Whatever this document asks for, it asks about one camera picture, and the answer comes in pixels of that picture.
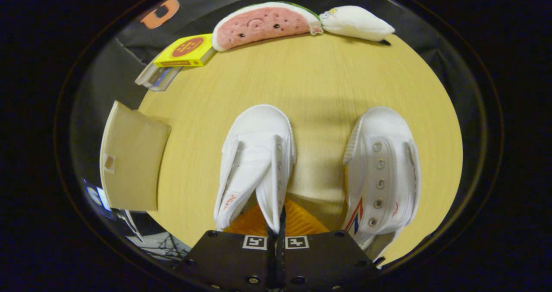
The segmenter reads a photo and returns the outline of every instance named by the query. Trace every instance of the dark background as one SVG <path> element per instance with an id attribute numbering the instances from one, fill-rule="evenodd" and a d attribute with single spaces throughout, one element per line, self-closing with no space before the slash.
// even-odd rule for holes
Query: dark background
<path id="1" fill-rule="evenodd" d="M 6 187 L 2 288 L 169 290 L 114 254 L 75 214 L 53 158 L 63 79 L 97 32 L 138 0 L 2 0 Z M 416 0 L 481 56 L 499 92 L 506 145 L 475 221 L 386 290 L 550 288 L 550 0 Z"/>

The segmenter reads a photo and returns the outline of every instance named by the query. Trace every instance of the orange letter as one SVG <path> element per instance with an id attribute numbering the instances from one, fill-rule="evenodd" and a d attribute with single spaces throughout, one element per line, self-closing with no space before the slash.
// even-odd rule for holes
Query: orange letter
<path id="1" fill-rule="evenodd" d="M 161 5 L 164 7 L 167 7 L 167 13 L 159 18 L 155 12 L 157 9 L 154 9 L 151 13 L 147 14 L 146 17 L 144 17 L 140 22 L 146 25 L 146 28 L 148 29 L 155 29 L 159 27 L 160 25 L 163 25 L 167 20 L 171 19 L 172 16 L 178 11 L 178 7 L 180 7 L 180 4 L 177 0 L 167 0 L 164 1 L 164 3 Z"/>

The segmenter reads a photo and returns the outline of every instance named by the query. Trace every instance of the red circle logo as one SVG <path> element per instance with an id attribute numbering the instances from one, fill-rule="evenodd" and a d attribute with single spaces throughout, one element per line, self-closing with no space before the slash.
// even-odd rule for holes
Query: red circle logo
<path id="1" fill-rule="evenodd" d="M 171 57 L 177 58 L 191 53 L 205 41 L 203 37 L 195 37 L 180 44 L 171 54 Z"/>

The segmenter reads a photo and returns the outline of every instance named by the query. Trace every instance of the orange foam pad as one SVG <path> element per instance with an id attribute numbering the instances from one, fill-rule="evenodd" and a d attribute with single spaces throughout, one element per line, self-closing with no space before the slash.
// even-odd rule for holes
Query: orange foam pad
<path id="1" fill-rule="evenodd" d="M 286 199 L 284 201 L 286 224 L 286 237 L 298 235 L 312 235 L 329 232 L 322 223 L 308 213 L 297 203 Z M 226 233 L 267 236 L 267 223 L 263 217 L 259 205 L 251 207 L 246 213 L 237 217 L 232 224 L 224 230 Z"/>

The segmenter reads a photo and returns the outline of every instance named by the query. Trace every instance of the shoe toe cap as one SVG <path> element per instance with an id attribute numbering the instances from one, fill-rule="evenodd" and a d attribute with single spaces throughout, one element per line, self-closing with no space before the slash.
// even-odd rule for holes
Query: shoe toe cap
<path id="1" fill-rule="evenodd" d="M 244 111 L 232 128 L 233 133 L 258 131 L 289 132 L 288 118 L 272 105 L 256 105 Z"/>
<path id="2" fill-rule="evenodd" d="M 363 115 L 363 134 L 394 135 L 412 139 L 412 133 L 402 116 L 388 107 L 373 107 Z"/>

